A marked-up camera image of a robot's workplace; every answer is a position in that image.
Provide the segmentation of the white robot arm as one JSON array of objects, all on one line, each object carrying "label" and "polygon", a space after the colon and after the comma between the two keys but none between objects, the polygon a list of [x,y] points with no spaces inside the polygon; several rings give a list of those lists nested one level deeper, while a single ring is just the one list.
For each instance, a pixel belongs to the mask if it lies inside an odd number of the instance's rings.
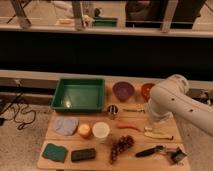
[{"label": "white robot arm", "polygon": [[187,79],[179,74],[155,84],[150,90],[148,114],[159,122],[172,112],[213,136],[213,108],[188,97],[188,91]]}]

